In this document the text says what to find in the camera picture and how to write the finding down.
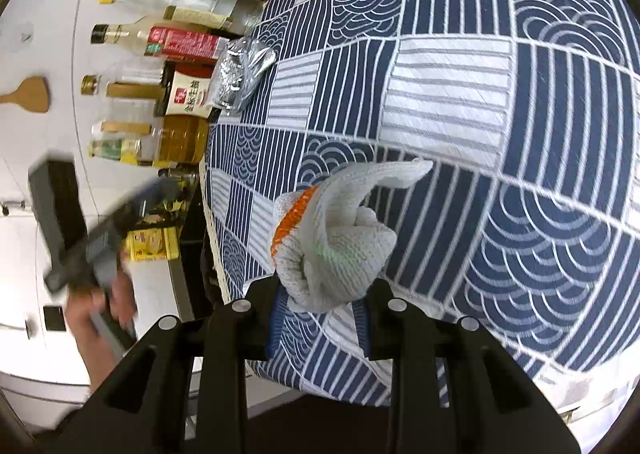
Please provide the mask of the person's left hand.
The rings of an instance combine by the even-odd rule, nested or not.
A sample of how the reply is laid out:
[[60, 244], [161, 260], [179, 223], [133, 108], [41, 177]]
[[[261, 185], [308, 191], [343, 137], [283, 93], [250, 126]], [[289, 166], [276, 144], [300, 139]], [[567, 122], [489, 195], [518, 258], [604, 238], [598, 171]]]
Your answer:
[[122, 358], [121, 353], [114, 351], [115, 325], [124, 332], [130, 330], [137, 312], [134, 284], [123, 252], [107, 292], [89, 286], [68, 290], [64, 318], [85, 364], [90, 393], [99, 388]]

